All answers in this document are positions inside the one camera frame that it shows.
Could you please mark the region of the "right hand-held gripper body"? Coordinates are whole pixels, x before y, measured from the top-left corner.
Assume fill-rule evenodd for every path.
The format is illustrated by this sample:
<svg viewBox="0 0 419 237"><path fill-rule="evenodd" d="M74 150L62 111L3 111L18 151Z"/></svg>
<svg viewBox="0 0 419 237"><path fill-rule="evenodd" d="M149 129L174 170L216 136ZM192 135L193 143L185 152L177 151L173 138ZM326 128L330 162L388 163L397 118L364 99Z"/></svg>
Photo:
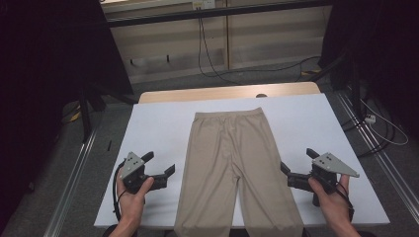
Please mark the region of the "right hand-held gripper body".
<svg viewBox="0 0 419 237"><path fill-rule="evenodd" d="M326 152L315 159L311 159L311 171L308 174L298 174L292 171L287 175L288 186L291 188L313 192L313 189L308 183L309 178L314 178L323 187L326 193L339 194L349 206L352 206L349 198L343 196L338 190L337 175L348 175L350 177L359 178L360 174L345 164L335 155Z"/></svg>

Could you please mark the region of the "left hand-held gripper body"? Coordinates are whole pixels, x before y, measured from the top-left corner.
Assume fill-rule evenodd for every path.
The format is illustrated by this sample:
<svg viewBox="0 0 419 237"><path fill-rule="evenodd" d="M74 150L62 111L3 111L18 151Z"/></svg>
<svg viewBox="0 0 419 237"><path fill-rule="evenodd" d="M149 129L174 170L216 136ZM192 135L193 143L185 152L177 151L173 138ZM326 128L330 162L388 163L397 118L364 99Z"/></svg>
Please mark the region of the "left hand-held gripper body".
<svg viewBox="0 0 419 237"><path fill-rule="evenodd" d="M141 157L135 153L129 152L127 155L120 178L123 180L129 193L136 194L142 184L149 178L149 175L145 174L145 164L142 162ZM167 187L168 179L159 179L160 175L152 175L154 179L154 183L150 188L152 191Z"/></svg>

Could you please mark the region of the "beige pants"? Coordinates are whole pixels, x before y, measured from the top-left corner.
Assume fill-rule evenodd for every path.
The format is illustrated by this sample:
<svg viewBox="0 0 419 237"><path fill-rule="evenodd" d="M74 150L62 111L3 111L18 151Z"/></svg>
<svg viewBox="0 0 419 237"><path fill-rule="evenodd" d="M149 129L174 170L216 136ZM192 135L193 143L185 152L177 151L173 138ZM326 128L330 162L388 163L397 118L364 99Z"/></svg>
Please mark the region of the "beige pants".
<svg viewBox="0 0 419 237"><path fill-rule="evenodd" d="M240 204L250 237L300 237L303 222L262 109L197 113L175 220L178 237L229 237Z"/></svg>

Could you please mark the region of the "person's left hand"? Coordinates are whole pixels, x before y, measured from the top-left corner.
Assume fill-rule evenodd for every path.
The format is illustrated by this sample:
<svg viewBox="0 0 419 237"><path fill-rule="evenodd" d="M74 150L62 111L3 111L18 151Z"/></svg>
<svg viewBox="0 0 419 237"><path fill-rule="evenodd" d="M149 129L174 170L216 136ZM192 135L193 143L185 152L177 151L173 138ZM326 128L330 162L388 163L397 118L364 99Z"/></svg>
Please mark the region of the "person's left hand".
<svg viewBox="0 0 419 237"><path fill-rule="evenodd" d="M136 194L125 192L126 186L121 179L117 180L117 193L120 197L121 220L120 226L125 230L136 230L141 222L145 196L154 183L153 178L148 178Z"/></svg>

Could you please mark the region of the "person's right hand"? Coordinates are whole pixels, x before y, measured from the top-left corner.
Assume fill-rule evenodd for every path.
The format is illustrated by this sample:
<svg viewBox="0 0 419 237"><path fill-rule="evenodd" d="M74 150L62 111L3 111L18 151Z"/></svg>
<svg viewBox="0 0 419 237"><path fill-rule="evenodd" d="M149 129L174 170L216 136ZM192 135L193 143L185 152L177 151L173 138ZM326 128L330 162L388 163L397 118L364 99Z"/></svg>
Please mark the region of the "person's right hand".
<svg viewBox="0 0 419 237"><path fill-rule="evenodd" d="M328 226L335 231L349 228L351 221L346 201L339 194L328 195L314 178L309 178L308 183L318 196L320 208Z"/></svg>

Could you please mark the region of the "white table mat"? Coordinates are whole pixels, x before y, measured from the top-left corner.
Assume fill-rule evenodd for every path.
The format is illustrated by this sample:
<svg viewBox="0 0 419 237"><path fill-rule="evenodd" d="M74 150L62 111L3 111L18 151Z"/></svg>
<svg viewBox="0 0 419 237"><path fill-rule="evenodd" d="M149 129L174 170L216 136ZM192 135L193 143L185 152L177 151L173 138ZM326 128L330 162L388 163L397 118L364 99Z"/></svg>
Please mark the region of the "white table mat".
<svg viewBox="0 0 419 237"><path fill-rule="evenodd" d="M145 165L147 174L161 174L168 167L175 167L175 174L169 178L168 187L146 196L141 221L143 227L174 227L195 114L250 111L257 108L263 110L281 159L292 171L306 174L311 170L311 159L306 155L308 148L319 154L333 154L359 174L350 180L350 201L355 208L353 223L373 226L389 222L326 96L314 94L134 106L117 161L122 162L130 152L142 156L152 151L154 158Z"/></svg>

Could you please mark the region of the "black stand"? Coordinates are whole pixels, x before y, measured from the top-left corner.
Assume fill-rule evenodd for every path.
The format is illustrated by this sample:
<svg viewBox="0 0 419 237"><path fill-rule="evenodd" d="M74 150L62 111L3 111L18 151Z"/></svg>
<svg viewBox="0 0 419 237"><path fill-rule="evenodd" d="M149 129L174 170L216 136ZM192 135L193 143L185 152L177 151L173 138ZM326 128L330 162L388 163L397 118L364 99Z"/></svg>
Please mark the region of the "black stand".
<svg viewBox="0 0 419 237"><path fill-rule="evenodd" d="M317 82L328 76L333 90L344 90L349 87L353 111L356 118L360 119L362 117L362 109L359 65L353 56L349 52L341 53L332 59L321 55L318 65L321 70L312 76L309 81Z"/></svg>
<svg viewBox="0 0 419 237"><path fill-rule="evenodd" d="M89 107L95 111L101 112L106 108L106 103L102 98L103 95L109 95L112 98L128 105L134 105L137 100L130 98L124 94L111 90L97 83L88 83L79 90L79 105L83 123L83 142L86 143L90 135L93 133L93 126L90 122Z"/></svg>

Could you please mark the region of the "wooden table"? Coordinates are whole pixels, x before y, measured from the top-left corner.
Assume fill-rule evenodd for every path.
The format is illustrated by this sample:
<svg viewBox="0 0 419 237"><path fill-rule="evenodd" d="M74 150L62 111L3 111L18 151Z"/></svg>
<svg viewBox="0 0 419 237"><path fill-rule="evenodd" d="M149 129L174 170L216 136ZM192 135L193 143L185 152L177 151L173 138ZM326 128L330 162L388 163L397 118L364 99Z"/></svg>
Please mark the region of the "wooden table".
<svg viewBox="0 0 419 237"><path fill-rule="evenodd" d="M320 94L314 82L244 85L142 93L138 102L164 103Z"/></svg>

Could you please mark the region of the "beige wooden cabinet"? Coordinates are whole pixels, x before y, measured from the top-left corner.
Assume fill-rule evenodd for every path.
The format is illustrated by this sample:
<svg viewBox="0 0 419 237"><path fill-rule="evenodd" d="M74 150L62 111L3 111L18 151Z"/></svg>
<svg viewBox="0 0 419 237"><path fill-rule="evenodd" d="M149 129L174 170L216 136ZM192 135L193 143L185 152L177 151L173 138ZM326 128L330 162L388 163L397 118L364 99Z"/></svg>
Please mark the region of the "beige wooden cabinet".
<svg viewBox="0 0 419 237"><path fill-rule="evenodd" d="M108 20L191 11L193 0L106 0ZM215 0L214 8L289 0ZM303 59L321 51L332 6L111 28L131 83Z"/></svg>

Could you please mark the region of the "black curtain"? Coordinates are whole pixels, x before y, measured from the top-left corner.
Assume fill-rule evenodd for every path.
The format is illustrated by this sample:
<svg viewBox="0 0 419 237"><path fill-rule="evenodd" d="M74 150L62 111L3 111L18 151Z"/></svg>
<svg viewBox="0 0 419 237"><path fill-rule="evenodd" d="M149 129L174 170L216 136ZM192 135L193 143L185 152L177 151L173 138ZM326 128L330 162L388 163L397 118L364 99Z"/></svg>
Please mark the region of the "black curtain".
<svg viewBox="0 0 419 237"><path fill-rule="evenodd" d="M419 139L419 0L333 0L319 65L341 55Z"/></svg>
<svg viewBox="0 0 419 237"><path fill-rule="evenodd" d="M100 0L0 0L0 232L81 96L132 91Z"/></svg>

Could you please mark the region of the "black horizontal bar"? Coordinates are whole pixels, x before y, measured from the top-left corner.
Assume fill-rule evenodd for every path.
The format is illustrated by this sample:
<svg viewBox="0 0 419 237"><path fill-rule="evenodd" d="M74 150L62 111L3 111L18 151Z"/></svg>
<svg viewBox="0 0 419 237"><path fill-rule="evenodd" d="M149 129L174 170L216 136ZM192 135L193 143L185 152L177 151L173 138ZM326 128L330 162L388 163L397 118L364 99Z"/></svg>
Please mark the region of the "black horizontal bar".
<svg viewBox="0 0 419 237"><path fill-rule="evenodd" d="M273 11L305 9L323 6L332 6L335 0L289 0L280 3L245 5L237 7L214 8L207 10L191 10L178 13L167 13L151 16L135 16L108 20L110 28L147 25L165 22L176 22L193 19L254 14Z"/></svg>

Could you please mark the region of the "metal floor rail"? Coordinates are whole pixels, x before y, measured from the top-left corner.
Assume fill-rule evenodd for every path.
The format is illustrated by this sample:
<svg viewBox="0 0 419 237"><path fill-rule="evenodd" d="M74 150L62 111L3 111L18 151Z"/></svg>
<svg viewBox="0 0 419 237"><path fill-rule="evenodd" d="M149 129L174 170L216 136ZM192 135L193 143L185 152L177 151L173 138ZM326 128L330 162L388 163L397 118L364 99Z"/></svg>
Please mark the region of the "metal floor rail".
<svg viewBox="0 0 419 237"><path fill-rule="evenodd" d="M347 115L353 120L353 124L359 124L357 126L358 134L364 139L367 146L374 152L373 155L380 165L381 169L386 174L390 183L395 188L396 192L400 196L401 200L415 219L419 223L419 197L412 191L410 186L402 178L400 172L394 166L390 157L381 148L377 138L370 127L360 119L356 118L355 112L352 110L352 103L346 95L337 95L340 103L342 104Z"/></svg>
<svg viewBox="0 0 419 237"><path fill-rule="evenodd" d="M43 237L59 237L65 218L76 193L76 189L80 182L81 174L93 147L96 134L97 129L93 129L87 138L83 141L80 152L70 173L70 177L66 182L63 194L61 195L59 202L52 214Z"/></svg>

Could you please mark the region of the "white wall socket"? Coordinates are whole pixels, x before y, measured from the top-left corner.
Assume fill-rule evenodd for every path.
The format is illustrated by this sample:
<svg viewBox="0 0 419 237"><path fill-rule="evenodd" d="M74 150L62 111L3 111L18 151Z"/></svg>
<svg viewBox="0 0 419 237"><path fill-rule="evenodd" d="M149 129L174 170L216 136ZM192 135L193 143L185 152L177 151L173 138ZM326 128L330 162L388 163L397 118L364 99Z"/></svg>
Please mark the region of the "white wall socket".
<svg viewBox="0 0 419 237"><path fill-rule="evenodd" d="M193 0L192 1L194 10L207 10L215 7L215 0Z"/></svg>

